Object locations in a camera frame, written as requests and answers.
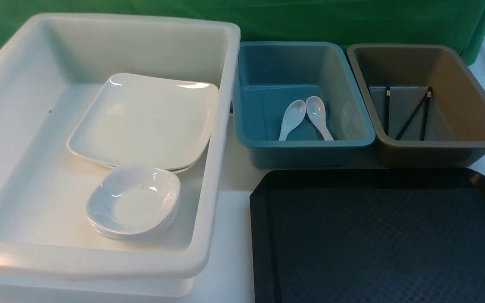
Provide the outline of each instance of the white plastic bin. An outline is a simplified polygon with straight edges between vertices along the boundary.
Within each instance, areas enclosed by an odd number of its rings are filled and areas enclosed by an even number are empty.
[[[0,50],[0,282],[180,297],[207,261],[239,51],[237,25],[148,16],[42,14]],[[181,177],[173,226],[103,238],[85,203],[109,169],[65,141],[116,73],[210,82],[208,151]]]

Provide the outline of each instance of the chopsticks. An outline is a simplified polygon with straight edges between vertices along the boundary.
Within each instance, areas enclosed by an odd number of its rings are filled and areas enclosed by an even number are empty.
[[[420,100],[419,104],[416,106],[415,110],[412,112],[412,114],[409,116],[408,120],[400,129],[400,132],[396,136],[396,140],[401,140],[402,136],[405,134],[405,132],[408,130],[408,127],[410,126],[411,122],[413,121],[414,117],[424,105],[424,113],[423,113],[423,121],[422,121],[422,128],[420,129],[420,140],[424,141],[426,138],[426,127],[428,125],[428,115],[429,115],[429,102],[432,99],[433,95],[433,88],[429,86],[426,90],[426,94]],[[385,134],[389,134],[389,112],[390,112],[390,87],[387,86],[385,89]]]

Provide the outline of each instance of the white spoon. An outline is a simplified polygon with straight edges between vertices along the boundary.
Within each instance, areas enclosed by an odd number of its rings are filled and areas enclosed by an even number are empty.
[[[306,104],[302,100],[293,101],[283,114],[280,138],[278,141],[285,141],[289,133],[298,127],[306,116]]]
[[[333,141],[334,138],[327,128],[327,115],[325,113],[325,104],[318,96],[311,96],[306,100],[306,112],[308,118],[314,123],[315,128],[319,130],[323,140]]]

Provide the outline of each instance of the table surface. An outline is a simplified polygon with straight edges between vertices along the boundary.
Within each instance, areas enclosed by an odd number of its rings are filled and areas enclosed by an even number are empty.
[[[470,68],[485,89],[485,61],[482,56]],[[228,127],[210,258],[204,271],[196,276],[190,294],[168,299],[0,285],[0,303],[253,302],[248,197],[267,171],[252,167],[247,150],[235,138],[232,121]],[[376,167],[372,155],[371,150],[363,151],[350,167]],[[485,175],[485,157],[471,168]]]

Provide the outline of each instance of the green backdrop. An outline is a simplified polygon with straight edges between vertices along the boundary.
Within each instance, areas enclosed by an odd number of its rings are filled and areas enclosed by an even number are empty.
[[[41,12],[103,12],[229,21],[242,40],[443,44],[474,63],[485,0],[0,0],[0,48]]]

